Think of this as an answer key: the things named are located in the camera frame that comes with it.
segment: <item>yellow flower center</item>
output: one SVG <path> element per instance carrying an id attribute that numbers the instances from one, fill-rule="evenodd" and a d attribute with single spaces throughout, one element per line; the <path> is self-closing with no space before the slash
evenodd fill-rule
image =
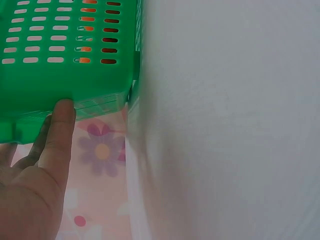
<path id="1" fill-rule="evenodd" d="M 110 148 L 106 144 L 100 143 L 96 146 L 94 153 L 98 159 L 106 160 L 110 155 Z"/>

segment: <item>purple flower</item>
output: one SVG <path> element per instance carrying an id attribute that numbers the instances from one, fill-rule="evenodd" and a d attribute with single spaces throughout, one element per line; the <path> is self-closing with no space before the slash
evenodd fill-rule
<path id="1" fill-rule="evenodd" d="M 123 162 L 123 147 L 125 146 L 125 137 L 115 137 L 106 124 L 100 131 L 98 126 L 91 124 L 88 126 L 88 137 L 79 139 L 79 146 L 86 150 L 80 157 L 85 164 L 92 163 L 92 170 L 95 174 L 101 175 L 103 171 L 110 177 L 118 175 L 116 163 Z"/>

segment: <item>white wall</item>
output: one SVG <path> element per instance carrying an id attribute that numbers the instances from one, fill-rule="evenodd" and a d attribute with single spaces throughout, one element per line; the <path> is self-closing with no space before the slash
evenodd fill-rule
<path id="1" fill-rule="evenodd" d="M 133 234 L 320 239 L 320 1 L 145 2 Z"/>

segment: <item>pink floral fabric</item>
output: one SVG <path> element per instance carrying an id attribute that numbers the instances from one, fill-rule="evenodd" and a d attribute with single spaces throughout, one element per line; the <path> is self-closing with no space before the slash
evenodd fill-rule
<path id="1" fill-rule="evenodd" d="M 126 112 L 78 122 L 56 240 L 131 240 L 126 184 Z M 19 146 L 14 160 L 31 145 Z"/>

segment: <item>basket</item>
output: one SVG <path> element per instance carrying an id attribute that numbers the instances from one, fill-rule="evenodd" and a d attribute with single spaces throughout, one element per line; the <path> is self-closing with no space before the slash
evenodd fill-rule
<path id="1" fill-rule="evenodd" d="M 138 75 L 138 0 L 0 0 L 0 143 L 31 143 L 55 103 L 121 110 Z"/>

